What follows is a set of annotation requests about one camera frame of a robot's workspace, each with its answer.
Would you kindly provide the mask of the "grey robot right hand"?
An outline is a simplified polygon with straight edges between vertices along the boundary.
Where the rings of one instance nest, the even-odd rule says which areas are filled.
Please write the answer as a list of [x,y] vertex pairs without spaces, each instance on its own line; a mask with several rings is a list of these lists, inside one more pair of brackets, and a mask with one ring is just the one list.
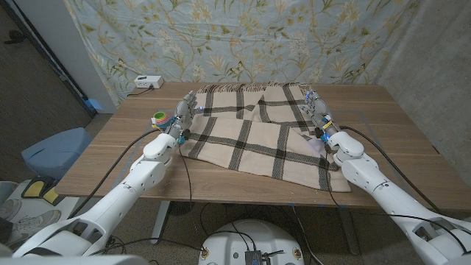
[[300,106],[314,123],[315,136],[323,142],[336,134],[340,129],[336,125],[332,113],[316,91],[309,90],[305,95],[305,104]]

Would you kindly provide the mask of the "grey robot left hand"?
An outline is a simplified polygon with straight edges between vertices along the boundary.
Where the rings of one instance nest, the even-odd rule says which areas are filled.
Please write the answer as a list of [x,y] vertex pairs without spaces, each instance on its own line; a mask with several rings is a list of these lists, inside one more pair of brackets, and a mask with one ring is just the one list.
[[190,91],[177,104],[173,120],[166,129],[166,134],[178,139],[184,131],[189,130],[193,118],[198,112],[196,105],[196,92]]

